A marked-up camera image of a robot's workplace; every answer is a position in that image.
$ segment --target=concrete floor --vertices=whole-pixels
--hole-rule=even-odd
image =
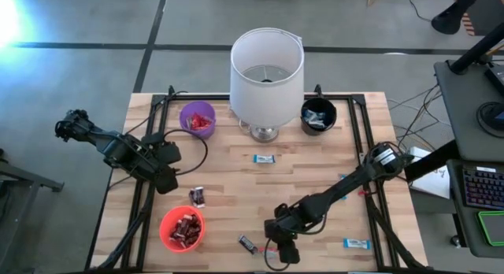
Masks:
[[[453,0],[420,0],[433,17]],[[147,43],[159,0],[15,0],[23,42]],[[480,37],[461,29],[446,36],[419,20],[407,0],[168,0],[156,43],[232,44],[245,31],[278,27],[307,46],[468,49]],[[64,181],[60,194],[40,192],[24,229],[15,265],[40,273],[83,269],[110,169],[94,147],[63,143],[54,123],[68,109],[86,109],[93,121],[120,130],[143,50],[0,50],[0,147],[14,165]],[[433,64],[456,56],[385,54],[306,55],[306,90],[385,91],[400,102],[435,85]],[[191,92],[228,91],[229,52],[155,50],[142,92],[168,85]],[[408,103],[419,107],[421,99]],[[449,123],[443,100],[431,112]],[[416,111],[394,109],[395,125],[407,126]],[[422,124],[432,120],[425,117]],[[451,140],[437,124],[420,133],[433,146]],[[407,146],[417,145],[414,139]],[[426,204],[417,197],[416,206]],[[449,215],[418,213],[429,264],[444,270],[501,272],[502,262],[472,257],[447,245]]]

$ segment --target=white lampshade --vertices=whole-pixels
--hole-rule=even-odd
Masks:
[[[242,35],[231,50],[229,99],[236,116],[257,128],[278,128],[299,116],[304,60],[301,38],[287,31],[259,28]]]

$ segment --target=black keyboard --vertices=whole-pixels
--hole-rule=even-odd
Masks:
[[[504,209],[504,167],[464,165],[465,203],[489,209]]]

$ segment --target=red wrapper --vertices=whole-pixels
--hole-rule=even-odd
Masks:
[[[206,129],[212,124],[212,120],[208,117],[203,117],[197,113],[194,113],[192,117],[187,118],[187,122],[191,124],[189,128],[193,131]]]

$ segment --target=silver lamp base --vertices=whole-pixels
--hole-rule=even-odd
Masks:
[[[278,137],[278,128],[250,128],[250,135],[260,143],[270,143]]]

